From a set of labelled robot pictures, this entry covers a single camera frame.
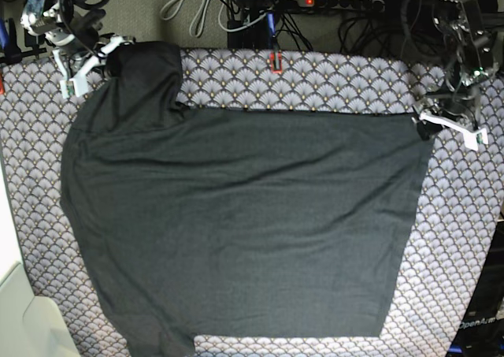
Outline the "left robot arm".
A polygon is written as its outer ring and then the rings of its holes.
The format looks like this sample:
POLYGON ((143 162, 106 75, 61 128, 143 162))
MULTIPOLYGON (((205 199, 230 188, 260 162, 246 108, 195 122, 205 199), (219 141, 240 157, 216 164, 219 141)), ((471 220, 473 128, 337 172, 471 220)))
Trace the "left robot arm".
MULTIPOLYGON (((408 21, 412 0, 402 0, 400 21, 406 42, 413 41, 408 21)), ((444 81, 413 104, 413 123, 423 140, 445 128, 461 134, 466 148, 477 151, 488 144, 487 129, 480 125, 481 84, 498 72, 491 51, 491 33, 484 27, 478 0, 435 0, 439 9, 432 21, 441 33, 446 56, 433 58, 444 64, 444 81)))

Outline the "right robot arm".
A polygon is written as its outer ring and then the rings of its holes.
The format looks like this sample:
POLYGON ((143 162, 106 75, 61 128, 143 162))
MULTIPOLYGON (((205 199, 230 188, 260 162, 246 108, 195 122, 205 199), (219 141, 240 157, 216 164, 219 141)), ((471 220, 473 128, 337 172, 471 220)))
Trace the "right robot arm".
POLYGON ((90 91, 87 75, 104 71, 115 49, 135 43, 131 36, 100 33, 109 1, 27 0, 24 6, 20 24, 29 35, 42 36, 52 46, 65 99, 86 95, 90 91))

